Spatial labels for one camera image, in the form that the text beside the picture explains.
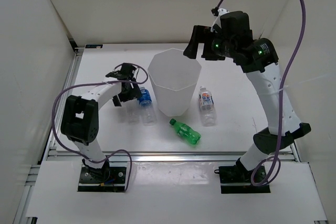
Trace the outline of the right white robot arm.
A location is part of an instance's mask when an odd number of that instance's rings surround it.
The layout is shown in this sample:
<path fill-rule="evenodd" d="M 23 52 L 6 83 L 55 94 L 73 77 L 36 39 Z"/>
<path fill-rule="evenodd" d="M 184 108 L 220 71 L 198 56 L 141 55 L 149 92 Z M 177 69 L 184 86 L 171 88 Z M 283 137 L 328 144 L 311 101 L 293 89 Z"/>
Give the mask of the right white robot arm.
<path fill-rule="evenodd" d="M 252 146 L 226 173 L 229 182 L 247 182 L 254 177 L 257 165 L 275 152 L 278 136 L 280 149 L 284 149 L 308 134 L 311 127 L 298 118 L 280 86 L 279 59 L 273 43 L 267 38 L 253 38 L 248 14 L 223 8 L 214 8 L 212 13 L 216 19 L 211 26 L 193 27 L 183 54 L 195 59 L 199 44 L 203 44 L 202 58 L 231 58 L 255 88 L 268 126 L 254 135 Z"/>

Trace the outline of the green plastic soda bottle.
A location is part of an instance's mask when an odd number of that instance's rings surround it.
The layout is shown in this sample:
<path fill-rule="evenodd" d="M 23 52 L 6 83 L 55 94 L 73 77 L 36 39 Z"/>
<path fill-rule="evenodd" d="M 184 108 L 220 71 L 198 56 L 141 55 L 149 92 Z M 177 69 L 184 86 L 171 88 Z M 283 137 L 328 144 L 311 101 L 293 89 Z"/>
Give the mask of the green plastic soda bottle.
<path fill-rule="evenodd" d="M 170 119 L 169 124 L 174 129 L 175 133 L 190 145 L 197 145 L 201 139 L 201 134 L 193 130 L 187 124 L 179 122 L 176 119 Z"/>

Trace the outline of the left aluminium side rail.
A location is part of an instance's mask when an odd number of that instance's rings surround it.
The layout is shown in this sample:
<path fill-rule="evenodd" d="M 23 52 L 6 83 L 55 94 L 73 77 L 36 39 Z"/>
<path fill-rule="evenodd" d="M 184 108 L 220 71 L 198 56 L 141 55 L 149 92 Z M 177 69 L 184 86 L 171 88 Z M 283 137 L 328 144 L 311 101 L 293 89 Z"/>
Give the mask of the left aluminium side rail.
<path fill-rule="evenodd" d="M 77 43 L 73 38 L 69 38 L 68 40 L 73 50 L 73 53 L 71 55 L 71 63 L 67 64 L 67 68 L 64 68 L 64 70 L 67 71 L 66 74 L 63 74 L 61 76 L 63 82 L 61 88 L 57 89 L 56 96 L 64 89 L 73 85 L 74 79 L 77 76 L 80 57 L 82 56 L 83 52 L 83 49 L 80 49 L 80 47 L 77 45 Z M 46 161 L 49 156 L 55 156 L 55 157 L 58 156 L 58 151 L 56 150 L 56 148 L 59 147 L 59 143 L 57 142 L 56 139 L 60 140 L 61 138 L 60 126 L 64 112 L 65 101 L 68 94 L 69 94 L 68 91 L 62 94 L 56 103 L 55 115 L 53 117 L 53 120 L 51 121 L 55 125 L 55 132 L 53 131 L 53 127 L 51 127 L 47 142 L 44 147 L 43 154 L 41 155 L 41 158 L 37 163 L 38 165 L 40 165 L 43 161 Z"/>

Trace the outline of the white orange label bottle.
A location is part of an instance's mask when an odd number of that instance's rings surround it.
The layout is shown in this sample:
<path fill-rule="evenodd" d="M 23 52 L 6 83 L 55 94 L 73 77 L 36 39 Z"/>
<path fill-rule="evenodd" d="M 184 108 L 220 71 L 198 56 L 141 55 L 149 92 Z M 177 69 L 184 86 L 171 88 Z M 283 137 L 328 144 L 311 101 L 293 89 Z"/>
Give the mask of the white orange label bottle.
<path fill-rule="evenodd" d="M 214 126 L 216 124 L 216 111 L 212 93 L 205 87 L 200 87 L 198 93 L 198 102 L 201 123 L 204 126 Z"/>

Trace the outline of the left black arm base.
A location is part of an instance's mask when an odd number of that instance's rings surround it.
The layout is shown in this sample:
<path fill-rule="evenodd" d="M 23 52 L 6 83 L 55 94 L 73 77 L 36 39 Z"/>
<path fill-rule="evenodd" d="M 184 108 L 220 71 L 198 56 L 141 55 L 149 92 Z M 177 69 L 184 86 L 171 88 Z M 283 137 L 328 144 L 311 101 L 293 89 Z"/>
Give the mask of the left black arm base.
<path fill-rule="evenodd" d="M 78 192 L 89 193 L 124 193 L 127 185 L 127 167 L 110 166 L 103 174 L 94 174 L 90 167 L 82 165 Z"/>

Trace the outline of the aluminium front rail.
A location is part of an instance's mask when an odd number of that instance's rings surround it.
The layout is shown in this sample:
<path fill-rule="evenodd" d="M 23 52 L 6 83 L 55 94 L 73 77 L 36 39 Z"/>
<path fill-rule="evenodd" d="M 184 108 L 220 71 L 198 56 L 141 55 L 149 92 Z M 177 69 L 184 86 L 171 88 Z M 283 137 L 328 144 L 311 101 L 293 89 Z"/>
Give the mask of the aluminium front rail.
<path fill-rule="evenodd" d="M 131 152 L 132 159 L 136 162 L 233 162 L 242 155 L 242 152 Z M 65 161 L 75 158 L 80 158 L 80 156 L 71 152 L 51 150 L 47 154 L 46 160 Z"/>

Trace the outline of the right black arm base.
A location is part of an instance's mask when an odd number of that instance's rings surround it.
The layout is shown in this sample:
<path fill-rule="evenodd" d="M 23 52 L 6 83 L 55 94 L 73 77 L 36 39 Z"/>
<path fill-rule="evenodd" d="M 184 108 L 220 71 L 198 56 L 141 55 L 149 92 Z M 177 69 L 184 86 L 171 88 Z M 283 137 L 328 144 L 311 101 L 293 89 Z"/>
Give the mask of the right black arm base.
<path fill-rule="evenodd" d="M 269 185 L 253 186 L 250 178 L 245 178 L 236 166 L 219 166 L 214 170 L 219 176 L 221 194 L 268 194 L 271 193 Z"/>

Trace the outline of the white octagonal plastic bin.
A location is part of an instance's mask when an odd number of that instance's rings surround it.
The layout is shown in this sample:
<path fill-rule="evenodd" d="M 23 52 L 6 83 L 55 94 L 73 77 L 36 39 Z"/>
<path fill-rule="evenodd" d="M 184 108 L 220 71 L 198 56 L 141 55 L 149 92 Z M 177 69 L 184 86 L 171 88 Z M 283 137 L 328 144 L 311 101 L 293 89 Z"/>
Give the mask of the white octagonal plastic bin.
<path fill-rule="evenodd" d="M 154 55 L 148 74 L 159 110 L 181 116 L 190 106 L 202 66 L 175 48 Z"/>

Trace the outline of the clear unlabeled plastic bottle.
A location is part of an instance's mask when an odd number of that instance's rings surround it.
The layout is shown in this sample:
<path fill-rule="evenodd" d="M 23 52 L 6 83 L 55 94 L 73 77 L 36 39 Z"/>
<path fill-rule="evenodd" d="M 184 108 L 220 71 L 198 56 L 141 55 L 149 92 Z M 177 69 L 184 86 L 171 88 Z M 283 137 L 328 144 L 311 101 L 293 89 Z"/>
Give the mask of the clear unlabeled plastic bottle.
<path fill-rule="evenodd" d="M 127 111 L 127 120 L 129 124 L 138 124 L 139 123 L 139 113 L 136 103 L 128 102 L 126 104 Z"/>

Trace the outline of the blue label plastic bottle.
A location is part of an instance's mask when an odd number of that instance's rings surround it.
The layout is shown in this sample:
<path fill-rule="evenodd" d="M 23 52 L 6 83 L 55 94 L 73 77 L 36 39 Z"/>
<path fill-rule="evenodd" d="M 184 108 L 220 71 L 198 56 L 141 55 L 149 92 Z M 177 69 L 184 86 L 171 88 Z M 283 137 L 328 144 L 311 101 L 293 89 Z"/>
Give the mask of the blue label plastic bottle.
<path fill-rule="evenodd" d="M 144 125 L 154 125 L 156 123 L 156 114 L 154 111 L 152 99 L 148 89 L 140 87 L 141 96 L 138 98 L 140 106 L 140 116 Z"/>

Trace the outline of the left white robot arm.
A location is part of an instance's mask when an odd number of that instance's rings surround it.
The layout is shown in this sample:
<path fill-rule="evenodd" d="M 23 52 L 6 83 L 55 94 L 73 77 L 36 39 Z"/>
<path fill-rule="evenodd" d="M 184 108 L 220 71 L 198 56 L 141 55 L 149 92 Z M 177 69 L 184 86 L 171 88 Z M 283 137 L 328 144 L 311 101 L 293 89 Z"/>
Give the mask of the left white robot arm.
<path fill-rule="evenodd" d="M 122 63 L 90 91 L 66 99 L 61 133 L 76 145 L 83 164 L 98 182 L 105 182 L 110 176 L 108 159 L 97 140 L 99 110 L 109 101 L 114 106 L 121 106 L 140 98 L 141 91 L 135 77 L 137 68 L 134 64 Z"/>

